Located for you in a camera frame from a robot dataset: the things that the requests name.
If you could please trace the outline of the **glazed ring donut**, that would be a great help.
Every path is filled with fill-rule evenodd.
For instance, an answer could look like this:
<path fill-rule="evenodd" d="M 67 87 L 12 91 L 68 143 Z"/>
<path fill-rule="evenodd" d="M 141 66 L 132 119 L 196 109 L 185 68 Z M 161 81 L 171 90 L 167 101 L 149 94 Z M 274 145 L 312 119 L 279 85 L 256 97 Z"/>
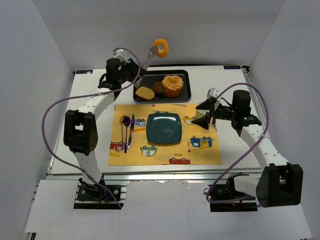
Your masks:
<path fill-rule="evenodd" d="M 156 56 L 159 58 L 164 58 L 169 52 L 169 45 L 163 38 L 158 38 L 153 42 L 155 47 Z"/>

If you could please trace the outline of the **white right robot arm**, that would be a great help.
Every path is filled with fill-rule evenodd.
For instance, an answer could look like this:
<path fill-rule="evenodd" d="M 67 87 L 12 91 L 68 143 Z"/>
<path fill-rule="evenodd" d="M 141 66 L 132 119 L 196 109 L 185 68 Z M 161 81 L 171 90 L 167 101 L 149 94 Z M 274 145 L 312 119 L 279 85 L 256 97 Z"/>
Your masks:
<path fill-rule="evenodd" d="M 303 169 L 299 164 L 291 164 L 265 137 L 264 126 L 251 113 L 250 93 L 235 90 L 230 106 L 222 105 L 218 94 L 215 88 L 208 91 L 207 99 L 196 107 L 197 110 L 204 110 L 205 115 L 192 123 L 208 130 L 216 120 L 230 121 L 232 128 L 248 145 L 246 153 L 253 153 L 262 174 L 259 178 L 242 172 L 231 174 L 222 190 L 216 190 L 214 184 L 210 186 L 206 193 L 207 200 L 211 204 L 224 204 L 253 197 L 263 208 L 299 205 Z"/>

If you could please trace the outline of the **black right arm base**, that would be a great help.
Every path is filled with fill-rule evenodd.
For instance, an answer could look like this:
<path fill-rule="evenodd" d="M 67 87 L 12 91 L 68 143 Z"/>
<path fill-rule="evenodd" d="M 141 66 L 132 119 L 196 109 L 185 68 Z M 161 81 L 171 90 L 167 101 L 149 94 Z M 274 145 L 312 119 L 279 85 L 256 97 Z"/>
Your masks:
<path fill-rule="evenodd" d="M 212 201 L 224 201 L 236 198 L 245 197 L 246 194 L 238 192 L 234 187 L 234 178 L 239 176 L 247 176 L 248 174 L 243 174 L 242 172 L 237 174 L 231 174 L 228 176 L 226 183 L 217 184 L 213 187 L 210 192 L 210 200 Z M 210 211 L 212 213 L 235 213 L 235 212 L 257 212 L 258 205 L 254 197 L 247 199 L 236 200 L 233 202 L 210 204 Z"/>

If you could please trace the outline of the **silver metal tongs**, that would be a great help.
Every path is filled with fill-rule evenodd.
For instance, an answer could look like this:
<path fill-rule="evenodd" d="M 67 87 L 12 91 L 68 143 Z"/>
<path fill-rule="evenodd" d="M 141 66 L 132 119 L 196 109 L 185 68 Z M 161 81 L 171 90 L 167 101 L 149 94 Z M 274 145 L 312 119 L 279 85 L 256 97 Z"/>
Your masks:
<path fill-rule="evenodd" d="M 155 45 L 153 45 L 148 53 L 147 59 L 145 60 L 144 64 L 142 65 L 142 68 L 147 70 L 148 67 L 151 65 L 151 62 L 153 58 L 157 57 L 159 53 L 159 48 Z"/>

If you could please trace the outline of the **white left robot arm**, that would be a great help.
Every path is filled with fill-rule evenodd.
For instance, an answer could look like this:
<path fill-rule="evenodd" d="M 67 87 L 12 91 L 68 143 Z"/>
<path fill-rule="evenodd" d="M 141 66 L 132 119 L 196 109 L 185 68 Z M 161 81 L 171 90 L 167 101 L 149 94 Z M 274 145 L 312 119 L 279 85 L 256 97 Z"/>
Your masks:
<path fill-rule="evenodd" d="M 63 142 L 76 157 L 87 184 L 99 183 L 103 178 L 95 154 L 98 144 L 97 119 L 117 99 L 123 83 L 138 80 L 143 74 L 131 58 L 110 58 L 106 61 L 106 73 L 99 79 L 97 95 L 78 109 L 66 112 Z"/>

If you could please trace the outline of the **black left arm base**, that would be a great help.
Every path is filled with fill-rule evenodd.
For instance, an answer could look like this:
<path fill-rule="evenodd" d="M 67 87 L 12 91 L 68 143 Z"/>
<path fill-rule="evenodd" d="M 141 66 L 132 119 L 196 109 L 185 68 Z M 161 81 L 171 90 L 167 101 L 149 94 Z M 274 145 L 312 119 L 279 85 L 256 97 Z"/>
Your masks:
<path fill-rule="evenodd" d="M 114 197 L 96 184 L 79 178 L 73 208 L 76 210 L 120 210 Z"/>

